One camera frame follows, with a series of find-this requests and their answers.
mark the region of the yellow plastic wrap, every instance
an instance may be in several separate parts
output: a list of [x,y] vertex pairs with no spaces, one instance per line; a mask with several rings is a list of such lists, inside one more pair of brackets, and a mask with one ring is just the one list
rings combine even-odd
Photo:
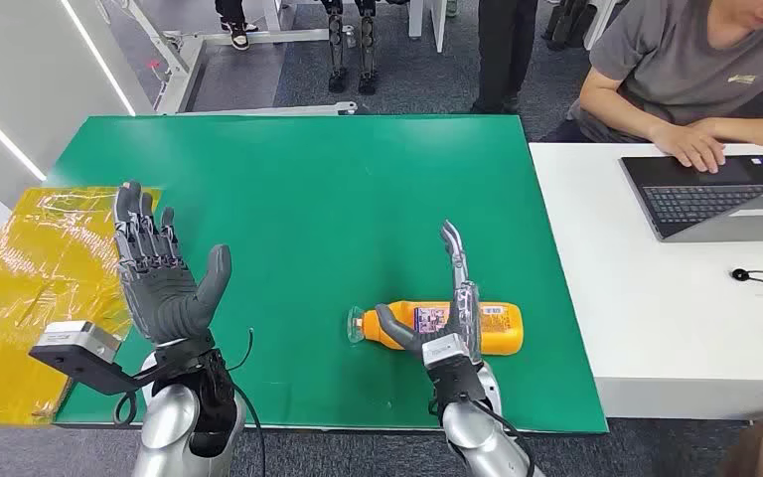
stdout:
[[[158,201],[158,193],[151,191]],[[115,188],[29,189],[0,231],[0,424],[52,421],[68,378],[28,351],[54,321],[130,328],[115,271]]]

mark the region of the man's hand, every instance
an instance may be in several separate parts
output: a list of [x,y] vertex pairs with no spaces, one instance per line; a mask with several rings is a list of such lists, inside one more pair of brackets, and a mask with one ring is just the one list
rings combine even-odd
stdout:
[[696,129],[714,139],[723,139],[718,132],[718,118],[716,117],[705,117],[704,119],[693,122],[688,127]]
[[700,172],[714,174],[725,162],[723,144],[698,127],[661,124],[652,128],[649,139],[684,166],[693,166]]
[[153,221],[153,198],[137,182],[118,188],[113,204],[118,274],[130,316],[154,345],[206,335],[232,271],[229,247],[215,245],[198,285],[179,254],[174,210],[161,229]]

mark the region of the laptop keyboard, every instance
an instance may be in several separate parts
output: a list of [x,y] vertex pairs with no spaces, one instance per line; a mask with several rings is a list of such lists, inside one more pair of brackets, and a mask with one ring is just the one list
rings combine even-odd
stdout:
[[643,187],[663,224],[694,224],[759,197],[763,186]]

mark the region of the robot leg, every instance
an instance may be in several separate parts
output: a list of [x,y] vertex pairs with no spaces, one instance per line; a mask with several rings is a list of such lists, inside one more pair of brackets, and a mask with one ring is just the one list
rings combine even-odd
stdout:
[[344,92],[347,88],[347,69],[344,68],[344,2],[321,0],[329,14],[329,52],[332,72],[329,75],[329,91]]
[[358,92],[376,93],[376,32],[373,17],[376,15],[376,0],[356,0],[361,14],[361,76]]

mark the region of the green mat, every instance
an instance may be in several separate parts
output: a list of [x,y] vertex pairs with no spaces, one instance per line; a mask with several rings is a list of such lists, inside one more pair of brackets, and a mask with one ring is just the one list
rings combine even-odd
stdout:
[[[202,276],[227,243],[232,279],[212,329],[263,424],[436,427],[413,357],[350,344],[350,307],[446,300],[438,230],[460,231],[483,300],[523,311],[516,355],[488,357],[517,427],[603,432],[601,411],[534,166],[514,116],[95,117],[46,185],[165,192]],[[116,361],[150,351],[133,331]],[[56,423],[107,423],[117,397],[78,385]]]

